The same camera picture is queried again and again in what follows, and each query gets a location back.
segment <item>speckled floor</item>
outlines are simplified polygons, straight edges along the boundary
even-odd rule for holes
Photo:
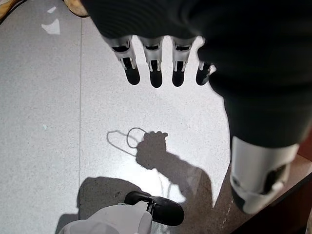
[[[195,82],[202,41],[175,88],[165,38],[159,89],[150,85],[139,40],[133,43],[137,86],[92,21],[61,0],[28,0],[0,25],[2,234],[57,233],[133,190],[185,208],[180,227],[154,224],[153,233],[230,233],[249,218],[230,193],[222,98]],[[131,131],[136,149],[126,142],[134,127],[146,132]]]

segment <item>black plastic part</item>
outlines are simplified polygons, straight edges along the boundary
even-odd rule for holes
[[[189,50],[190,47],[189,46],[177,46],[176,50],[178,51],[185,51],[185,50]]]
[[[122,61],[127,69],[132,69],[130,58],[123,58]]]
[[[146,46],[145,48],[148,50],[157,50],[159,47],[158,45],[154,45],[154,46]]]
[[[137,85],[140,82],[140,74],[138,72],[137,67],[135,69],[127,69],[125,70],[127,80],[132,85]]]
[[[180,87],[184,82],[184,72],[182,72],[184,62],[178,61],[176,65],[177,71],[172,72],[172,83],[175,87]]]
[[[153,221],[168,226],[180,225],[184,220],[183,208],[176,202],[143,192],[130,192],[125,197],[126,204],[135,205],[139,201],[153,202]]]
[[[232,190],[233,200],[234,200],[236,206],[237,206],[242,212],[244,212],[243,207],[244,207],[244,205],[245,205],[245,200],[242,199],[242,198],[236,193],[236,191],[233,189],[233,187],[231,187],[231,190]]]
[[[182,71],[173,71],[172,72],[172,83],[175,87],[179,87],[184,82],[184,72]]]
[[[82,0],[100,33],[115,39],[127,35],[157,38],[171,35],[190,39],[195,35],[169,19],[168,0]]]
[[[209,77],[209,71],[208,70],[197,70],[196,74],[196,83],[198,85],[204,85],[207,83]]]
[[[112,49],[116,52],[125,52],[127,51],[129,48],[127,46],[119,46],[119,47],[112,47]]]
[[[271,191],[272,186],[277,182],[277,180],[280,178],[280,176],[285,172],[286,165],[283,165],[279,168],[277,168],[274,171],[271,171],[268,173],[265,185],[264,185],[264,190],[261,194],[268,194],[269,191]]]
[[[151,84],[154,88],[159,88],[162,85],[162,74],[161,70],[158,71],[158,63],[157,60],[152,60],[151,61],[152,69],[153,71],[150,71],[150,80]]]
[[[150,72],[151,84],[154,88],[159,88],[162,85],[161,71]]]

